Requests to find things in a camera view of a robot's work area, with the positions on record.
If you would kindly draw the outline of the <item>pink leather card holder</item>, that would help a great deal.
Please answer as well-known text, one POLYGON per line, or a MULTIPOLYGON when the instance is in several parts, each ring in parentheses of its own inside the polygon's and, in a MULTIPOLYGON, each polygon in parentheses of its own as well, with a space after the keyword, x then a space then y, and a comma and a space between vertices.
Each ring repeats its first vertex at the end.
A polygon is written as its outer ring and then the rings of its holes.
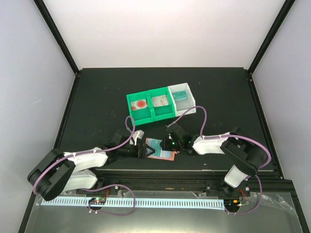
POLYGON ((156 159, 173 161, 176 154, 176 151, 167 151, 162 149, 161 157, 157 157, 156 159))

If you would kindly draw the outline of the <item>teal chip credit card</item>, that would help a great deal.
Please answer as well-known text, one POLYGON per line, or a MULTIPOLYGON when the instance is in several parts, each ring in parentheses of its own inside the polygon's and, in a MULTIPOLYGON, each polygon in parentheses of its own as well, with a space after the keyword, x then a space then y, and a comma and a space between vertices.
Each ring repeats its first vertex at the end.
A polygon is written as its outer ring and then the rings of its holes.
POLYGON ((153 157, 161 157, 162 147, 160 145, 162 141, 158 139, 147 138, 146 144, 152 148, 152 150, 147 149, 147 153, 153 157))

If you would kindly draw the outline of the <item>white pagoda credit card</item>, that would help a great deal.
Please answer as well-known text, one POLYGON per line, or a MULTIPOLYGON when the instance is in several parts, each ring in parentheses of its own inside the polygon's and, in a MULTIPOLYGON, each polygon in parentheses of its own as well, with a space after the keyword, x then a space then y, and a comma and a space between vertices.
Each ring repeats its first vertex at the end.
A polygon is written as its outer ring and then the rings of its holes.
POLYGON ((152 97, 153 107, 162 107, 169 105, 169 101, 166 95, 152 97))

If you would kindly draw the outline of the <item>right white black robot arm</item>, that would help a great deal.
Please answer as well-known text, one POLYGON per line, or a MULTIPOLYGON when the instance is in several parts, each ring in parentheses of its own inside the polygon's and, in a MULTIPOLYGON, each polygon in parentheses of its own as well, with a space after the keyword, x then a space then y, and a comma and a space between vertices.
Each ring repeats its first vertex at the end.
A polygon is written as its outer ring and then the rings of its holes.
POLYGON ((235 196, 240 184, 257 175, 259 169, 272 159, 263 144, 242 135, 240 128, 219 135, 190 135, 175 123, 167 128, 167 135, 160 146, 164 151, 185 152, 188 155, 226 155, 233 165, 218 184, 209 185, 213 192, 223 197, 235 196))

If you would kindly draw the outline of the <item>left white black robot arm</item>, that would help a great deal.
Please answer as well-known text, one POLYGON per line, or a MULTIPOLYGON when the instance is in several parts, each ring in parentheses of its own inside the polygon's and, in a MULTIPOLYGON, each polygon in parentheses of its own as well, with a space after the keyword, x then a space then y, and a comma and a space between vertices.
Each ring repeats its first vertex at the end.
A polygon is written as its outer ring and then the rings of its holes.
POLYGON ((75 189, 101 193, 104 181, 95 175, 92 168, 109 165, 119 158, 144 159, 154 155, 155 148, 142 141, 143 135, 141 130, 134 133, 117 130, 101 147, 78 152, 52 149, 28 174, 27 181, 33 192, 46 201, 75 189))

